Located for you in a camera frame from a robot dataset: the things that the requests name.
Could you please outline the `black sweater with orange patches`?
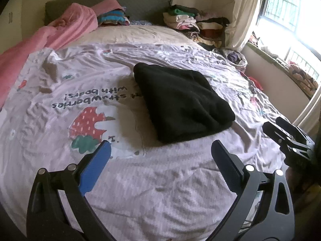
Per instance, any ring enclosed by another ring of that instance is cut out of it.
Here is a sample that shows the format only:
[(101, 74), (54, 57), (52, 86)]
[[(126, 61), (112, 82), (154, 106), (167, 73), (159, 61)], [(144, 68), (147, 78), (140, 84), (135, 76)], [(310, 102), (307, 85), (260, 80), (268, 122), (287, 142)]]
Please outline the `black sweater with orange patches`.
[(198, 71), (138, 63), (133, 73), (161, 143), (210, 136), (235, 121), (230, 105)]

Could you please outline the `pile of folded clothes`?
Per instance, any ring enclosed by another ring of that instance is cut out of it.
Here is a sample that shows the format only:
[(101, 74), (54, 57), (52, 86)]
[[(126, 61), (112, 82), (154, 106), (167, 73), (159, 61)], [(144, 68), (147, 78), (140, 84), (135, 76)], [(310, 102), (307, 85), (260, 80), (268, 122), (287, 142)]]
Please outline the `pile of folded clothes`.
[(224, 46), (228, 18), (212, 11), (201, 11), (182, 5), (172, 5), (163, 13), (165, 25), (211, 51)]

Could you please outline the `blue striped folded clothes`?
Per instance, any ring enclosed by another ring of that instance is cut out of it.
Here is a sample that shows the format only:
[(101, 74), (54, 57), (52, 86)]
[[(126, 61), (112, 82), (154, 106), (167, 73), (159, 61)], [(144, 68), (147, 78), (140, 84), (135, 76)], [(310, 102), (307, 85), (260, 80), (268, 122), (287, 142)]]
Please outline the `blue striped folded clothes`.
[(126, 17), (125, 12), (121, 9), (105, 12), (97, 18), (98, 25), (112, 25), (112, 26), (127, 26), (130, 25), (129, 19)]

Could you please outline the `patterned cloth on windowsill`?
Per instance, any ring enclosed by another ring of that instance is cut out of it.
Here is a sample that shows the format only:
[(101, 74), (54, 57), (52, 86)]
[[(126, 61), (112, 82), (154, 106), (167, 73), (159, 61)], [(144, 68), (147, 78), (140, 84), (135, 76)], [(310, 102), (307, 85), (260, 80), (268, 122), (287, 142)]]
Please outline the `patterned cloth on windowsill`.
[(314, 95), (318, 89), (318, 83), (313, 77), (311, 77), (293, 61), (289, 62), (288, 71), (290, 75), (299, 83), (301, 89), (303, 89), (309, 95)]

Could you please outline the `red cloth beside bed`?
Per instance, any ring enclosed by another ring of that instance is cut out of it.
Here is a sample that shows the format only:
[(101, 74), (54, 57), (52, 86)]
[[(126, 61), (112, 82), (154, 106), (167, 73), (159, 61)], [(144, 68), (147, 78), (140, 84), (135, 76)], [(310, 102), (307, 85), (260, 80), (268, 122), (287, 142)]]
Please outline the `red cloth beside bed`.
[(263, 87), (261, 86), (261, 84), (260, 84), (260, 82), (259, 81), (257, 81), (255, 78), (253, 78), (253, 77), (249, 77), (249, 80), (251, 80), (253, 83), (254, 83), (254, 85), (255, 85), (255, 87), (257, 88), (257, 89), (259, 89), (260, 91), (263, 91)]

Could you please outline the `purple crumpled garment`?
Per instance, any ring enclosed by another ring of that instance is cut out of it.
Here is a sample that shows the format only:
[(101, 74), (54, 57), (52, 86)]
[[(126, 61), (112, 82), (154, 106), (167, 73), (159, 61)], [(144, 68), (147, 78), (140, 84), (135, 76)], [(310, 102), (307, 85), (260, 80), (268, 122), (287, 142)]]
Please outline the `purple crumpled garment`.
[(239, 52), (234, 50), (229, 50), (226, 48), (222, 48), (221, 54), (224, 56), (227, 61), (236, 68), (246, 68), (248, 65), (248, 61), (245, 56)]

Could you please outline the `window with metal grille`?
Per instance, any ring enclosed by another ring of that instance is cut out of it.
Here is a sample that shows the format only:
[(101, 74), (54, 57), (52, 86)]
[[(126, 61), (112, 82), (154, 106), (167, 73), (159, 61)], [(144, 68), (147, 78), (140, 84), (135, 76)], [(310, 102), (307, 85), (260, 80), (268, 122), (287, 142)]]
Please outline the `window with metal grille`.
[(301, 89), (288, 71), (298, 64), (320, 86), (320, 0), (261, 0), (248, 42), (272, 60)]

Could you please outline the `white strawberry bear duvet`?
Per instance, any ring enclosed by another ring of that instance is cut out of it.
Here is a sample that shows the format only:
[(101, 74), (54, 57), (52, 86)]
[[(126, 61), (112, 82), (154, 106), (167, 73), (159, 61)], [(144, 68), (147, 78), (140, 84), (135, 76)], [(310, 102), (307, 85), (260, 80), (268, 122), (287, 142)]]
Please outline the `white strawberry bear duvet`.
[[(160, 143), (134, 79), (137, 63), (198, 71), (236, 118), (220, 133)], [(280, 116), (217, 54), (188, 45), (94, 44), (29, 56), (1, 111), (1, 204), (26, 231), (37, 174), (78, 163), (107, 140), (112, 156), (86, 195), (117, 240), (204, 240), (235, 200), (211, 155), (225, 148), (258, 171), (284, 155), (262, 126)]]

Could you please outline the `cream curtain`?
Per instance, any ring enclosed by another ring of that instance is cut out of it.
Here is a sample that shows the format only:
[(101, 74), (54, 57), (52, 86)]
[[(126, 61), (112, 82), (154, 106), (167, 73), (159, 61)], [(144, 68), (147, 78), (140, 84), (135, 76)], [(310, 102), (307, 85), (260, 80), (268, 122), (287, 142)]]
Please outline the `cream curtain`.
[(235, 0), (232, 21), (225, 29), (225, 47), (241, 51), (248, 42), (260, 10), (260, 0)]

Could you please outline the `dark grey headboard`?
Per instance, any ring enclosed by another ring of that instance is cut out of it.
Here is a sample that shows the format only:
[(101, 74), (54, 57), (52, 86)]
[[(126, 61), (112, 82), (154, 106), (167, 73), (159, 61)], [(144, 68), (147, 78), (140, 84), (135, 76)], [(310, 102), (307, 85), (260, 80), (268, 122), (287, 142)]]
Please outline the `dark grey headboard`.
[(45, 4), (44, 24), (59, 18), (73, 3), (94, 10), (96, 16), (113, 10), (123, 10), (131, 21), (148, 21), (153, 25), (164, 25), (163, 13), (173, 0), (52, 0)]

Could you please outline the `pink fleece blanket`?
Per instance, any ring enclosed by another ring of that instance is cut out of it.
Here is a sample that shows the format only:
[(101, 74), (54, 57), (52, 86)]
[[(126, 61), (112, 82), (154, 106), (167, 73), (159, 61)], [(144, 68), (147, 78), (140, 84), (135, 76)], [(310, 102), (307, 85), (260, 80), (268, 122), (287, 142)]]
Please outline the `pink fleece blanket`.
[(43, 48), (58, 50), (97, 27), (93, 9), (72, 3), (59, 18), (1, 54), (1, 106), (31, 53)]

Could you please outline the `pink pillow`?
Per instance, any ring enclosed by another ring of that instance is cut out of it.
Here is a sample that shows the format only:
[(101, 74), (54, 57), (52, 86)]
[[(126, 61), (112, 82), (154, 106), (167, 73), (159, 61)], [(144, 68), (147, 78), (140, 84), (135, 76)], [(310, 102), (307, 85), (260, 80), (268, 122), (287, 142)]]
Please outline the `pink pillow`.
[(113, 10), (123, 10), (124, 8), (119, 4), (117, 0), (104, 0), (96, 5), (92, 6), (91, 9), (95, 12), (96, 16)]

